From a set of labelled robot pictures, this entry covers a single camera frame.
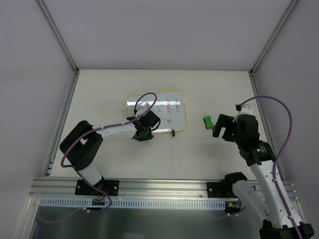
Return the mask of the green whiteboard eraser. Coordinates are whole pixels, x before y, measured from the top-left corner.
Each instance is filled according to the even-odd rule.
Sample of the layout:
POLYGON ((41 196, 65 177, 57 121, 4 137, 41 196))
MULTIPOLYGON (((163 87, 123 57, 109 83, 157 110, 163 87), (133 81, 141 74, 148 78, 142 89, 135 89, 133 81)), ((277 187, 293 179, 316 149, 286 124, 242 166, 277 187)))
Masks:
POLYGON ((214 124, 212 122, 211 116, 204 116, 203 121, 206 129, 213 129, 214 124))

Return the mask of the small whiteboard with yellow frame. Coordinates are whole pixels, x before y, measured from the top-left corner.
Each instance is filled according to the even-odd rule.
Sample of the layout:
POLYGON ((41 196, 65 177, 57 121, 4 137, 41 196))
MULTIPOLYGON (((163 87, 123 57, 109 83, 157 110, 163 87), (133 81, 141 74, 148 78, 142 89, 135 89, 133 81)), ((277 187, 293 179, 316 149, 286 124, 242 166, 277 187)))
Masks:
POLYGON ((187 128, 185 95, 182 90, 128 96, 126 106, 128 116, 134 116, 134 111, 152 108, 151 111, 160 118, 154 133, 177 132, 187 128))

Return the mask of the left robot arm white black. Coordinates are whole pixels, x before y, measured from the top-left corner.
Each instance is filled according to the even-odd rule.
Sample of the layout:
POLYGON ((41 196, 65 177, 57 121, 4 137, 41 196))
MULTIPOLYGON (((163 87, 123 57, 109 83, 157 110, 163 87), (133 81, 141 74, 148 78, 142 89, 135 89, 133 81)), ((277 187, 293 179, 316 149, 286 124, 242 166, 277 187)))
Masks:
POLYGON ((153 138, 153 129, 160 125, 160 118, 148 111, 137 117, 128 117, 123 123, 94 128, 88 121, 79 122, 61 142, 59 149, 93 195, 100 194, 106 187, 102 174, 93 161, 103 143, 122 139, 147 141, 153 138))

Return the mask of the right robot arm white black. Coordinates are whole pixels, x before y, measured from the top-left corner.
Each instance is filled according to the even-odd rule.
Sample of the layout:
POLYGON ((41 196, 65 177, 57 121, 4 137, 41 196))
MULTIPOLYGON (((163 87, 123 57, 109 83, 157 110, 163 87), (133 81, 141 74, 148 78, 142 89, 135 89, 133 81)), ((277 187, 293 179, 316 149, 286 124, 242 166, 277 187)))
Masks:
POLYGON ((267 142, 259 139, 258 121, 253 115, 237 118, 220 114, 213 127, 213 137, 219 137, 238 146, 241 157, 255 175, 264 199, 249 185, 242 172, 226 174, 217 191, 227 197, 237 197, 248 212, 259 222, 262 239, 310 239, 315 232, 304 223, 292 205, 282 180, 277 173, 275 156, 267 142))

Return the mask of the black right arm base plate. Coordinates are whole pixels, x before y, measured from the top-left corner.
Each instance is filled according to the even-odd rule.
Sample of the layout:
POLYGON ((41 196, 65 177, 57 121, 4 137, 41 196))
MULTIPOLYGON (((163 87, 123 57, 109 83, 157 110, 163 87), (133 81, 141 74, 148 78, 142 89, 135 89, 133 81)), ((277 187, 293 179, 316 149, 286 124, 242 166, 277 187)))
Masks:
POLYGON ((236 198, 230 186, 223 182, 207 182, 208 198, 236 198))

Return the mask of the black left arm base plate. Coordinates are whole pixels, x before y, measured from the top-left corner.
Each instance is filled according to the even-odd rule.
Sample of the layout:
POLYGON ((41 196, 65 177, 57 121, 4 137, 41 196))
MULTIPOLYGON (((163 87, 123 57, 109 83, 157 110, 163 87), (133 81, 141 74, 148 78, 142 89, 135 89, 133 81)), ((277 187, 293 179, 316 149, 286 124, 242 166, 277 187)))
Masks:
MULTIPOLYGON (((119 181, 118 180, 105 180, 101 179, 94 187, 104 191, 109 196, 117 196, 119 191, 119 181)), ((101 196, 102 193, 90 187, 84 180, 77 180, 75 187, 75 195, 80 196, 101 196)))

